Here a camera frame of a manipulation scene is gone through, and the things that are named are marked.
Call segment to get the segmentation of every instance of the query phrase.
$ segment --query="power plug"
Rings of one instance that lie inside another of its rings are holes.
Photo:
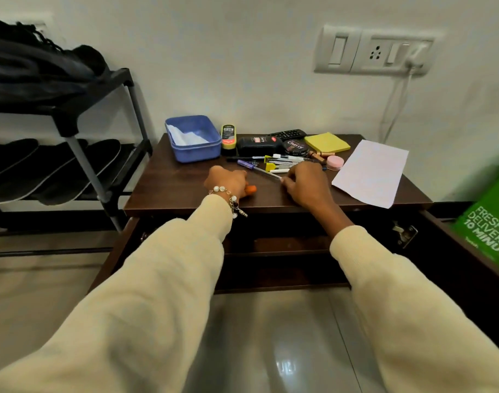
[[[430,43],[425,41],[421,42],[415,50],[406,58],[405,65],[410,70],[417,70],[424,66],[426,55],[429,51]]]

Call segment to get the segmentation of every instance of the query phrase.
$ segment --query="dark brown table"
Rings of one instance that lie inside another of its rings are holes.
[[[339,153],[346,159],[362,136],[338,136],[351,145],[351,150]],[[155,229],[175,216],[186,218],[199,206],[212,165],[238,168],[222,157],[180,164],[167,135],[162,137],[126,204],[131,218],[90,291],[117,271]],[[330,182],[335,172],[326,175]],[[251,171],[248,180],[258,192],[241,202],[249,217],[235,219],[223,243],[224,264],[215,293],[349,286],[329,254],[331,238],[318,222],[292,202],[277,180]],[[408,257],[499,346],[499,266],[426,211],[431,200],[409,179],[402,176],[389,210],[363,204],[335,187],[332,193],[355,224],[389,251]],[[410,241],[403,242],[393,230],[395,224]]]
[[[347,160],[363,137],[362,135],[338,136],[351,146],[350,150],[338,154]],[[168,135],[164,134],[124,208],[126,214],[141,217],[163,213],[191,213],[207,194],[203,182],[213,165],[221,165],[232,171],[243,169],[236,163],[227,162],[224,157],[181,164],[175,160]],[[331,182],[336,174],[335,171],[326,171],[328,182]],[[254,196],[241,201],[241,208],[247,212],[252,214],[305,212],[292,201],[277,179],[260,172],[248,171],[248,181],[257,185],[258,191]],[[332,193],[335,202],[345,211],[372,208],[336,187],[332,188]],[[432,201],[403,175],[393,206],[418,205],[426,208],[431,204]]]

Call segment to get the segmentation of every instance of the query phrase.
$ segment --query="black backpack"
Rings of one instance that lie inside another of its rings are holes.
[[[63,50],[34,25],[0,20],[0,104],[82,94],[90,83],[109,76],[108,65],[94,48]]]

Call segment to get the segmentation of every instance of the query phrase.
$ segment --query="black remote control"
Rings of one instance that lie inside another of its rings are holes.
[[[306,136],[306,133],[304,131],[299,130],[299,129],[292,129],[290,131],[269,133],[268,135],[276,136],[277,138],[280,138],[283,141],[285,141],[288,139],[302,139]]]

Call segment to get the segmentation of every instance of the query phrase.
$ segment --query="white wall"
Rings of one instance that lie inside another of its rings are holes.
[[[499,165],[499,0],[0,0],[1,16],[26,11],[53,12],[68,45],[129,67],[153,137],[168,117],[206,114],[240,133],[377,140],[394,79],[314,74],[318,31],[445,29],[389,144],[410,150],[405,174],[435,201],[476,199]],[[84,114],[82,136],[137,135],[127,100],[113,94]],[[0,115],[0,141],[26,135],[57,139],[46,118]]]

